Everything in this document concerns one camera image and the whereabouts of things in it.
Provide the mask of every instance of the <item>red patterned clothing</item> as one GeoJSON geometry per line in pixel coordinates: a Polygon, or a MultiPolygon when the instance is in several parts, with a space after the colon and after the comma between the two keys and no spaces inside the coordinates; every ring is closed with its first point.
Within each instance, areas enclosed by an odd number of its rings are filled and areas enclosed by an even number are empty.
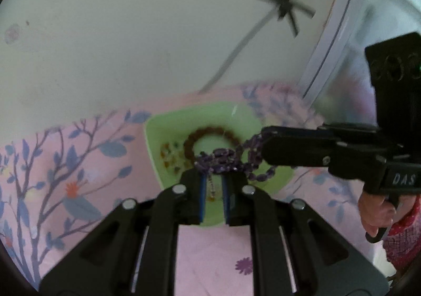
{"type": "Polygon", "coordinates": [[[418,196],[412,211],[392,226],[383,242],[387,260],[398,271],[404,270],[421,251],[421,197],[418,196]]]}

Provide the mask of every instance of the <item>purple bead necklace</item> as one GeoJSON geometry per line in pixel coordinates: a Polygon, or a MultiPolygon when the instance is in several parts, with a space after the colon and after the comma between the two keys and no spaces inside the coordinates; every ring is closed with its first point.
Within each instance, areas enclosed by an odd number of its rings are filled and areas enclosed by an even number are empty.
{"type": "Polygon", "coordinates": [[[256,134],[243,144],[233,149],[215,149],[211,154],[201,152],[196,157],[194,166],[201,173],[211,178],[212,174],[228,173],[230,171],[241,171],[245,173],[250,181],[264,182],[275,175],[277,166],[271,166],[266,173],[256,175],[255,170],[263,162],[262,158],[263,136],[256,134]],[[248,161],[241,162],[244,150],[248,151],[248,161]]]}

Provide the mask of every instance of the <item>green plate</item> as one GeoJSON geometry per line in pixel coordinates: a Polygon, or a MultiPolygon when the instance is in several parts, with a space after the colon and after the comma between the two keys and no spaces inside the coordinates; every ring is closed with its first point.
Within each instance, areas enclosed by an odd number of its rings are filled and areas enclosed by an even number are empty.
{"type": "MultiPolygon", "coordinates": [[[[262,128],[260,120],[256,118],[251,108],[247,105],[229,102],[195,106],[150,118],[145,126],[145,137],[149,157],[161,188],[166,189],[178,183],[181,172],[184,170],[182,166],[182,162],[185,160],[182,155],[184,141],[198,128],[207,126],[222,126],[226,130],[233,131],[235,136],[241,141],[249,139],[252,135],[260,132],[262,128]],[[168,145],[169,155],[178,160],[175,165],[182,167],[177,173],[172,167],[168,168],[164,164],[164,161],[168,158],[163,158],[163,146],[168,147],[168,145]]],[[[219,147],[230,147],[230,143],[217,135],[205,136],[194,145],[194,152],[196,154],[200,151],[212,152],[212,150],[219,147]]],[[[246,159],[247,153],[244,154],[243,161],[246,159]]],[[[257,170],[257,173],[263,173],[268,168],[269,165],[264,162],[257,170]]],[[[282,189],[292,175],[293,170],[291,168],[279,167],[276,169],[275,176],[270,180],[266,182],[251,182],[251,184],[262,188],[272,195],[282,189]]],[[[206,201],[206,213],[201,226],[214,226],[224,222],[220,176],[213,176],[213,183],[217,197],[215,201],[206,201]]]]}

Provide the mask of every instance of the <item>white wall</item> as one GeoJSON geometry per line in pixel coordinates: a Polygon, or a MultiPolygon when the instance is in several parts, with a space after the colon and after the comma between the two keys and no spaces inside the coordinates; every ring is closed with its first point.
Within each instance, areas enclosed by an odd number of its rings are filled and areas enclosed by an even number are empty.
{"type": "MultiPolygon", "coordinates": [[[[271,20],[222,85],[296,82],[334,0],[301,0],[301,34],[271,20]]],[[[0,143],[156,95],[200,89],[271,6],[257,0],[4,0],[0,143]]]]}

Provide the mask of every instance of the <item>wall stain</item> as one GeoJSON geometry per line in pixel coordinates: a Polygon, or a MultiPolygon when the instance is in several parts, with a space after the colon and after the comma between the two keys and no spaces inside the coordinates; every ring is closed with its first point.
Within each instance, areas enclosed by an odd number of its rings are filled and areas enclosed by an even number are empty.
{"type": "Polygon", "coordinates": [[[5,32],[4,34],[4,41],[11,45],[12,43],[15,43],[18,41],[22,34],[22,28],[19,26],[19,24],[12,24],[5,32]]]}

